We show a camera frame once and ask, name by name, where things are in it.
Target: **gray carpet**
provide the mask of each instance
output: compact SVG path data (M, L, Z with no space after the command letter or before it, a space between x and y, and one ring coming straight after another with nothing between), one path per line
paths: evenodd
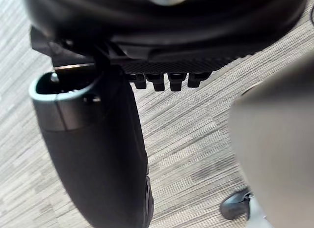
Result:
M226 221L220 201L244 186L230 145L232 101L314 47L309 9L284 39L214 73L198 89L135 90L149 156L155 215L151 228L242 228ZM27 89L50 71L29 47L21 0L0 0L0 227L87 228L52 166Z

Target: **caster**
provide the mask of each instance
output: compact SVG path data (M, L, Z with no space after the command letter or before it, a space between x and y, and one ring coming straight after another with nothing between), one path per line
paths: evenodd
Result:
M220 213L227 220L235 220L246 214L250 218L250 195L249 188L236 191L220 204Z
M224 199L220 204L220 213L227 220L235 220L246 214L247 228L273 228L248 188L234 192Z

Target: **chair caster wheel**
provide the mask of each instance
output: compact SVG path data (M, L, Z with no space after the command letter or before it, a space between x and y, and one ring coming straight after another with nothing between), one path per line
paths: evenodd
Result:
M249 188L236 191L220 204L220 213L227 220L235 220L246 214L250 218L250 195Z

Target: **black plastic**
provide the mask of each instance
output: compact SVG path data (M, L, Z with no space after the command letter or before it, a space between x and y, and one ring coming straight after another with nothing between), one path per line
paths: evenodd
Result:
M250 218L250 190L245 188L236 191L220 204L220 213L227 220L234 220L246 214Z
M146 79L152 82L156 92L165 90L165 79L163 74L146 74Z
M106 71L85 88L64 92L53 87L58 83L46 88L49 75L32 84L30 95L72 201L95 228L147 228L154 202L129 82Z

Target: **gray fabric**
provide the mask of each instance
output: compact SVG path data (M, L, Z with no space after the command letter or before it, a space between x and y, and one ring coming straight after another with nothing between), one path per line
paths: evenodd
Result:
M232 101L314 46L309 7L277 44L236 60L198 89L179 93L135 90L155 199L152 228L243 228L226 221L219 203L244 182L231 149ZM29 47L21 0L0 0L0 227L90 227L66 195L50 161L27 89L50 60Z

